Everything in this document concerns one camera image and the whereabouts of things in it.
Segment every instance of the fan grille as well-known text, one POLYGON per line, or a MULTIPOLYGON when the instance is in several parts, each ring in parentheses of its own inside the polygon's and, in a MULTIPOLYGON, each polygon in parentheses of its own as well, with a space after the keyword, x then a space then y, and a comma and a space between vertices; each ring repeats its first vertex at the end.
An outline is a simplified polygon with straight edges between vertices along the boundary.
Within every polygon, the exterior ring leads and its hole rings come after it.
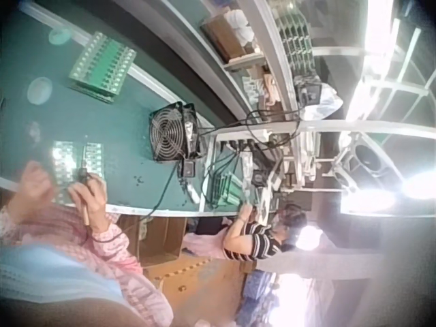
POLYGON ((156 160, 184 157, 184 137, 183 118, 178 109, 162 109, 151 119, 150 141, 156 160))

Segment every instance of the striped shirt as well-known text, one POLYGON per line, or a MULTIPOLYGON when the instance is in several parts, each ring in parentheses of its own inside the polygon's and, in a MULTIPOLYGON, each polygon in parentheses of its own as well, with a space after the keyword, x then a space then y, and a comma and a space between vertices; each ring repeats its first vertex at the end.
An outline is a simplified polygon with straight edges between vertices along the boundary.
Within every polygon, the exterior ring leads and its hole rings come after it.
POLYGON ((257 261, 272 257, 280 253, 280 243, 271 236, 271 228, 258 223, 248 223, 241 231, 241 235, 252 235, 253 250, 250 255, 231 252, 224 249, 227 259, 238 261, 257 261))

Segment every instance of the floor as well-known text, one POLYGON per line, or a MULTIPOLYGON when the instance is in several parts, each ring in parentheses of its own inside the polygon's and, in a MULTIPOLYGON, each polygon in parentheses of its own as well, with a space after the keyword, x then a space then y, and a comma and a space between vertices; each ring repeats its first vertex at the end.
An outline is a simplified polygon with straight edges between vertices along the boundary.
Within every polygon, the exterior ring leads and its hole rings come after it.
MULTIPOLYGON (((204 259, 182 254, 176 261, 149 268, 146 275, 153 280, 202 262, 204 259)), ((165 279, 163 293, 174 311, 172 326, 192 327, 199 319, 216 326, 231 322, 240 304, 243 283, 239 263, 225 260, 213 260, 165 279)))

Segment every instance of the plastic bag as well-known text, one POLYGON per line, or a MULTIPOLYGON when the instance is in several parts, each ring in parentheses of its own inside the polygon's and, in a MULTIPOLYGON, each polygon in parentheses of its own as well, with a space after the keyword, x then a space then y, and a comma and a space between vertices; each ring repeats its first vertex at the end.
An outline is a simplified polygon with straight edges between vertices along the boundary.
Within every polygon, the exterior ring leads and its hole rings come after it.
POLYGON ((334 88, 322 83, 320 104, 306 106, 301 113, 304 121, 321 121, 337 111, 343 105, 343 100, 337 95, 334 88))

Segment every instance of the ceiling light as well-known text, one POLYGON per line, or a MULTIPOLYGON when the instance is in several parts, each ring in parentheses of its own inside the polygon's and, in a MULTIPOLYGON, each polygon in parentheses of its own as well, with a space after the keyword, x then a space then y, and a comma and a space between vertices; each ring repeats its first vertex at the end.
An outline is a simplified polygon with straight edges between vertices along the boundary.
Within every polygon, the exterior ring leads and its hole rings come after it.
POLYGON ((405 181, 403 192, 413 199, 436 199, 436 171, 423 172, 405 181))
POLYGON ((295 245, 301 250, 312 251, 320 245, 321 235, 322 230, 313 226, 306 226, 301 230, 295 245))
POLYGON ((355 213, 383 211, 395 204, 395 197, 383 189, 364 189, 342 197, 341 210, 355 213))

